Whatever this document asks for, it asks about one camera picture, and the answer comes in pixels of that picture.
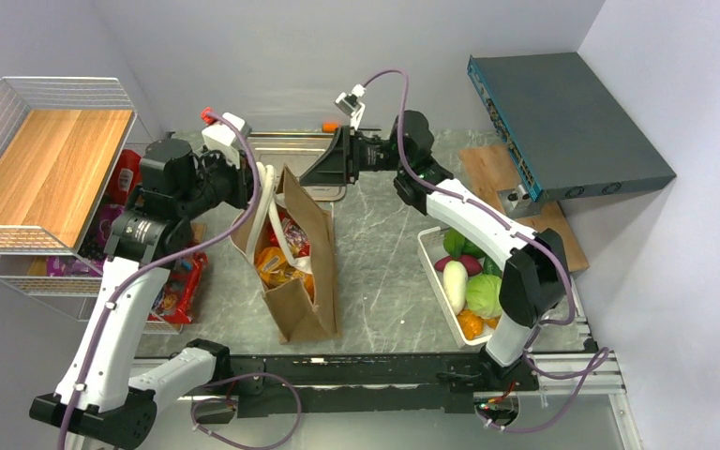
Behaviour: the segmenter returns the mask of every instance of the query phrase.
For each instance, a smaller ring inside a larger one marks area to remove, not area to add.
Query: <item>stainless steel tray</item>
[[[249,135],[249,143],[260,162],[275,167],[279,179],[284,164],[297,177],[302,175],[324,153],[332,138],[332,134],[319,132],[259,132]],[[337,202],[346,195],[345,187],[311,186],[305,190],[317,202]]]

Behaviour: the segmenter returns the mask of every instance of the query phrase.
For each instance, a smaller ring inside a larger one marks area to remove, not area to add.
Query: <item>white radish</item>
[[[468,271],[462,262],[449,261],[442,271],[442,289],[456,316],[465,308],[465,288],[468,285]]]

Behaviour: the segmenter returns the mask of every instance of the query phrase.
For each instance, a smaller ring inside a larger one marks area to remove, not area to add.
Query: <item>brown paper bag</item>
[[[263,300],[280,330],[280,342],[338,337],[340,336],[338,270],[332,214],[322,210],[313,201],[287,166],[280,177],[277,193],[285,194],[286,203],[286,208],[278,206],[277,209],[287,211],[310,241],[310,263],[315,287],[315,295],[311,303],[302,280],[294,279],[269,289],[259,277],[263,285]],[[233,243],[242,252],[247,246],[249,230],[254,219],[253,215],[231,237]],[[264,248],[271,246],[266,232],[268,224],[267,217],[258,245],[255,247],[253,261]]]

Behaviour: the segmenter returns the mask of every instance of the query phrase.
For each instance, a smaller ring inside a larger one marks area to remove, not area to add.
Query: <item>dark gray metal box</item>
[[[676,176],[577,53],[471,57],[468,75],[539,202],[658,190]]]

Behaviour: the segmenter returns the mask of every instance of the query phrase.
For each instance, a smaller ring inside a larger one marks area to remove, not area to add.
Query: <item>white wall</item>
[[[579,52],[678,174],[566,203],[584,306],[646,448],[720,448],[720,1],[607,0]]]
[[[125,56],[91,3],[0,1],[0,77],[117,77],[150,133],[161,132]],[[150,136],[136,126],[132,139]],[[0,449],[53,447],[57,429],[29,419],[34,396],[64,375],[83,326],[0,284]]]
[[[378,70],[411,75],[410,105],[435,128],[489,129],[465,68],[496,56],[578,49],[603,0],[95,0],[162,123],[202,125],[205,106],[256,129],[342,120],[333,100]],[[389,127],[400,80],[375,83],[365,125]]]
[[[120,80],[140,121],[129,140],[150,143],[163,129],[90,0],[0,0],[0,77],[94,76]]]

